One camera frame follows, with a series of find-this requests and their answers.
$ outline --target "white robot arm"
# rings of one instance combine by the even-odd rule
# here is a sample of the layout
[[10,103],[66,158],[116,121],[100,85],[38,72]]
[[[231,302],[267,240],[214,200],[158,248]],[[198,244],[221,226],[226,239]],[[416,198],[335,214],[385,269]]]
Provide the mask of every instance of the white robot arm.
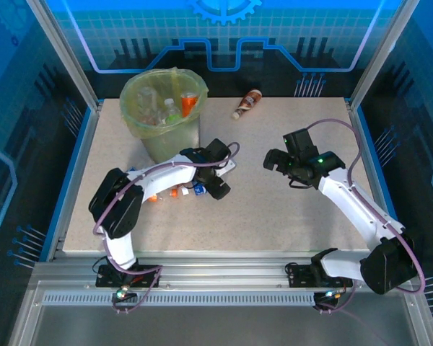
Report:
[[109,171],[89,204],[89,211],[96,222],[113,198],[128,183],[137,180],[109,210],[97,230],[105,236],[110,260],[122,270],[130,270],[136,264],[131,231],[138,221],[141,204],[154,194],[195,181],[201,183],[213,198],[223,198],[230,188],[220,177],[236,165],[231,159],[219,166],[211,163],[227,159],[230,154],[228,146],[215,139],[206,148],[185,149],[153,167],[127,173],[120,169]]
[[414,263],[389,228],[412,250],[417,235],[387,215],[356,182],[350,186],[345,164],[330,151],[320,155],[306,129],[285,135],[284,142],[287,152],[271,149],[263,166],[272,170],[276,165],[276,171],[290,178],[290,187],[321,191],[356,227],[370,250],[328,249],[315,255],[309,268],[298,268],[299,272],[310,271],[318,286],[330,278],[363,280],[379,294],[413,278],[417,273]]

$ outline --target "vent grille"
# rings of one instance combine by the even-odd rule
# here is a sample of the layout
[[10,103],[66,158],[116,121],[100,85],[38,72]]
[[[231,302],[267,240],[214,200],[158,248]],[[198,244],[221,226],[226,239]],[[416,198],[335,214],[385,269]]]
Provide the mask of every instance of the vent grille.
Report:
[[[106,306],[112,303],[114,292],[46,291],[43,305],[52,306]],[[134,304],[134,297],[124,304]],[[145,306],[313,306],[309,292],[151,292]]]

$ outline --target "small bottle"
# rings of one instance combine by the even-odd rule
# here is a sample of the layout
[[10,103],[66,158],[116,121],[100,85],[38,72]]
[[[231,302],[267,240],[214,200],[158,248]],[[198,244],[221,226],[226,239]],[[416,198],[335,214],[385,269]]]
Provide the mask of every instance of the small bottle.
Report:
[[252,89],[244,96],[242,101],[239,104],[239,107],[234,111],[234,113],[231,114],[231,117],[234,120],[237,120],[240,118],[240,116],[247,112],[248,110],[251,110],[255,107],[255,105],[260,101],[261,99],[261,91],[257,89]]
[[141,121],[147,125],[156,125],[157,91],[150,86],[143,86],[138,92],[138,106]]
[[181,111],[175,106],[173,99],[165,99],[165,113],[162,117],[167,125],[176,123],[182,118]]

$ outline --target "speckled tabletop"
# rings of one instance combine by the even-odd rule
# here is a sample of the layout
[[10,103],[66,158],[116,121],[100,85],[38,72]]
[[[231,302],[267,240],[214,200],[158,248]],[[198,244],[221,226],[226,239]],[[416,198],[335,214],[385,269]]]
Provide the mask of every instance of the speckled tabletop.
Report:
[[[365,249],[365,243],[340,210],[314,189],[293,190],[288,179],[263,168],[271,148],[285,150],[282,136],[326,117],[349,122],[342,98],[263,98],[238,121],[230,118],[239,98],[208,99],[201,115],[201,145],[214,138],[238,141],[237,168],[224,179],[231,192],[222,200],[193,193],[143,204],[133,231],[134,249],[211,251],[307,251],[329,247]],[[350,164],[357,153],[351,131],[337,124],[310,130],[319,152],[334,151]],[[106,173],[152,165],[121,119],[118,99],[104,102],[63,250],[68,254],[103,252],[92,235],[88,204]],[[370,191],[363,164],[354,179]]]

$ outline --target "trash can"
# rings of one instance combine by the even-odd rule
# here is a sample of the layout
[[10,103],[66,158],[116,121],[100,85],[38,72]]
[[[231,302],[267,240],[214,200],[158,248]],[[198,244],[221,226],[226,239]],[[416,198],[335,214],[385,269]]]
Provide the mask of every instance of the trash can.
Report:
[[[146,114],[140,90],[154,88],[154,102],[158,110],[165,110],[164,101],[173,99],[182,110],[181,95],[192,93],[198,97],[189,115],[172,124],[151,124]],[[148,154],[156,163],[167,161],[185,148],[199,147],[199,115],[207,99],[207,85],[191,70],[178,68],[155,69],[131,78],[121,92],[121,114],[131,134],[140,138]]]

